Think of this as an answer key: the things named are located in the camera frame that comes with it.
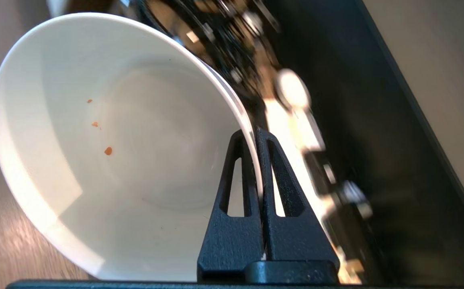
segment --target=beige wall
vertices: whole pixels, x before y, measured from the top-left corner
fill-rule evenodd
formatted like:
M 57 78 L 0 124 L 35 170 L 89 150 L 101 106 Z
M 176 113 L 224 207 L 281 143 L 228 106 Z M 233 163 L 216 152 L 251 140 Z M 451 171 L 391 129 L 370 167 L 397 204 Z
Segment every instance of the beige wall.
M 464 185 L 464 0 L 364 0 Z

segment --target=bowl rim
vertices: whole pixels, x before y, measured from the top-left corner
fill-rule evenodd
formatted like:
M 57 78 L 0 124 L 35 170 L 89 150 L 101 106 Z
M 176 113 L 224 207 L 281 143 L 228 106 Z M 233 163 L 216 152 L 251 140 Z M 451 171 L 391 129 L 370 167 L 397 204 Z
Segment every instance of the bowl rim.
M 80 18 L 87 20 L 99 19 L 120 22 L 122 24 L 127 24 L 134 28 L 141 29 L 145 33 L 152 34 L 177 49 L 182 55 L 186 56 L 202 73 L 204 73 L 204 75 L 214 84 L 219 93 L 225 99 L 228 106 L 232 110 L 235 119 L 239 123 L 241 130 L 243 131 L 246 143 L 250 150 L 250 154 L 252 155 L 258 194 L 259 197 L 262 197 L 262 175 L 259 159 L 256 153 L 254 131 L 246 110 L 239 100 L 237 94 L 234 93 L 230 85 L 227 84 L 227 82 L 218 73 L 204 64 L 204 62 L 190 53 L 190 51 L 182 47 L 175 40 L 169 38 L 167 35 L 164 35 L 160 31 L 157 31 L 145 24 L 117 15 L 93 12 L 67 14 L 47 20 L 46 22 L 35 26 L 30 31 L 25 33 L 8 51 L 7 55 L 2 61 L 2 64 L 0 65 L 0 85 L 2 85 L 2 74 L 6 69 L 8 59 L 11 57 L 11 55 L 13 55 L 15 50 L 17 50 L 19 46 L 23 44 L 23 42 L 27 41 L 32 35 L 38 33 L 39 31 L 48 29 L 49 26 Z M 6 128 L 6 122 L 6 115 L 0 112 L 0 128 Z M 12 142 L 12 139 L 7 137 L 5 134 L 5 131 L 2 132 L 2 130 L 0 130 L 0 168 L 2 169 L 6 183 L 18 205 L 21 207 L 35 228 L 37 228 L 37 230 L 65 257 L 81 267 L 83 270 L 87 271 L 89 274 L 102 279 L 122 279 L 119 275 L 112 275 L 108 272 L 101 272 L 100 267 L 105 260 L 102 260 L 101 257 L 92 252 L 89 247 L 78 240 L 78 238 L 76 238 L 76 236 L 61 223 L 61 220 L 58 219 L 57 214 L 55 214 L 50 209 L 49 205 L 41 197 L 39 190 L 35 188 L 35 185 L 28 177 L 23 164 L 19 160 L 19 156 L 15 153 L 15 147 L 12 143 L 10 143 Z

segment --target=white bowl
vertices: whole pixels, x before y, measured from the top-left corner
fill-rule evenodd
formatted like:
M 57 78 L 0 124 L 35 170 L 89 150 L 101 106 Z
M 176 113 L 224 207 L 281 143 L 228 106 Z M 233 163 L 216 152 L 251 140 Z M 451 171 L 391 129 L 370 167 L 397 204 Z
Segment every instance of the white bowl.
M 54 18 L 23 36 L 0 68 L 8 186 L 35 227 L 97 278 L 196 279 L 239 129 L 262 193 L 237 95 L 175 41 L 126 18 Z

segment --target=dark panel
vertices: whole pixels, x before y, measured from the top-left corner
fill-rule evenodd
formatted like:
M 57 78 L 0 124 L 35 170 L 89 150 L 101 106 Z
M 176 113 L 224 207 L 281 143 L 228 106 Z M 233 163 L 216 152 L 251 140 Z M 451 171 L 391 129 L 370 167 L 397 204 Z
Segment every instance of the dark panel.
M 387 282 L 464 285 L 464 191 L 364 4 L 266 4 L 282 28 L 270 35 L 278 60 L 307 84 L 332 167 L 371 202 Z

